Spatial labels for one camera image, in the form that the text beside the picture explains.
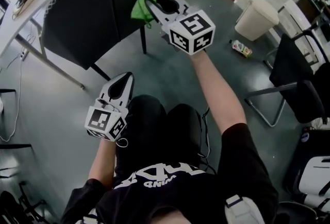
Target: white backpack strap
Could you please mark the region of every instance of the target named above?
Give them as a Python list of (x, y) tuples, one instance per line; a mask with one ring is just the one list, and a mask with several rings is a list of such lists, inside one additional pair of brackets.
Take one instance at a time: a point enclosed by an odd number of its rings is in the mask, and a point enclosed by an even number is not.
[(265, 224), (257, 205), (247, 197), (228, 198), (225, 215), (228, 224)]

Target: forearm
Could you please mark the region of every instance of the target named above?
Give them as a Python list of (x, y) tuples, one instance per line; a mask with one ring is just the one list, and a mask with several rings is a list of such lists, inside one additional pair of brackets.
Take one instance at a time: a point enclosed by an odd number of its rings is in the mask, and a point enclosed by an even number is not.
[(88, 179), (97, 179), (107, 189), (112, 188), (116, 143), (101, 140)]
[(246, 123), (241, 103), (207, 54), (199, 52), (191, 61), (221, 133), (234, 124)]

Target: chair armrest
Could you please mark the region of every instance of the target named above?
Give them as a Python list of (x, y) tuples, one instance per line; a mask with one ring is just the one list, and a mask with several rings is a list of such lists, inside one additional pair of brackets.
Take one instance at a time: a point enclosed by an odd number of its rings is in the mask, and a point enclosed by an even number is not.
[(309, 91), (311, 92), (312, 96), (313, 96), (313, 99), (316, 103), (316, 107), (321, 115), (321, 118), (322, 118), (322, 121), (323, 121), (323, 124), (327, 124), (327, 117), (325, 115), (325, 110), (324, 110), (324, 106), (323, 106), (323, 103), (321, 101), (321, 98), (318, 94), (318, 92), (316, 91), (315, 87), (313, 86), (313, 83), (310, 82), (309, 80), (303, 80), (302, 81), (302, 84), (305, 84), (306, 87), (309, 89)]

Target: green floor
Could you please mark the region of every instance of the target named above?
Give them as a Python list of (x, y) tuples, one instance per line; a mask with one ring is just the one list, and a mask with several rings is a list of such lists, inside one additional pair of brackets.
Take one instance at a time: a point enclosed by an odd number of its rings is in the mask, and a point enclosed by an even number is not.
[[(299, 138), (300, 125), (286, 106), (278, 125), (269, 128), (243, 101), (247, 92), (271, 86), (268, 79), (270, 72), (263, 65), (262, 59), (273, 45), (266, 37), (249, 42), (235, 32), (234, 25), (242, 11), (230, 0), (187, 1), (190, 5), (203, 9), (217, 27), (214, 43), (208, 48), (208, 54), (241, 100), (259, 154), (281, 199), (286, 199), (281, 183)], [(203, 113), (207, 105), (187, 56), (175, 52), (161, 36), (159, 25), (153, 23), (152, 29), (146, 31), (147, 55), (142, 53), (139, 32), (135, 32), (105, 54), (97, 64), (110, 77), (122, 72), (133, 72), (134, 95), (156, 96), (166, 110), (183, 102)], [(233, 51), (228, 43), (230, 39), (239, 39), (250, 47), (253, 50), (252, 57), (245, 59)], [(5, 55), (4, 60), (7, 61), (2, 60), (0, 63), (7, 64), (20, 49), (13, 42)], [(15, 193), (17, 183), (28, 180), (31, 195), (45, 199), (52, 214), (59, 217), (71, 190), (82, 186), (86, 181), (95, 156), (99, 140), (86, 134), (84, 121), (88, 107), (93, 105), (105, 81), (93, 70), (84, 71), (64, 59), (48, 54), (54, 63), (85, 84), (86, 90), (79, 89), (45, 67), (35, 57), (28, 55), (22, 64), (18, 128), (11, 142), (31, 143), (33, 151), (1, 150), (0, 164), (18, 166), (19, 174), (9, 180), (2, 180), (0, 188)], [(0, 74), (2, 88), (18, 89), (19, 64), (19, 61), (15, 61), (9, 70)], [(5, 114), (0, 121), (0, 133), (6, 137), (5, 132), (8, 136), (12, 130), (17, 99), (14, 94), (4, 94), (2, 99)], [(280, 99), (279, 95), (274, 94), (256, 100), (273, 117)], [(210, 164), (217, 167), (221, 153), (221, 135), (211, 116), (208, 120), (212, 148)]]

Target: power strip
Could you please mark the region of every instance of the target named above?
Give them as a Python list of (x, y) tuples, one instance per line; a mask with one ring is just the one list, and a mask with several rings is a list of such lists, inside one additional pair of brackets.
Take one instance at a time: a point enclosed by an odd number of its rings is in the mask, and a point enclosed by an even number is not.
[(24, 49), (23, 52), (21, 53), (21, 60), (22, 62), (24, 61), (24, 59), (26, 58), (27, 54), (29, 53), (29, 51), (27, 49)]

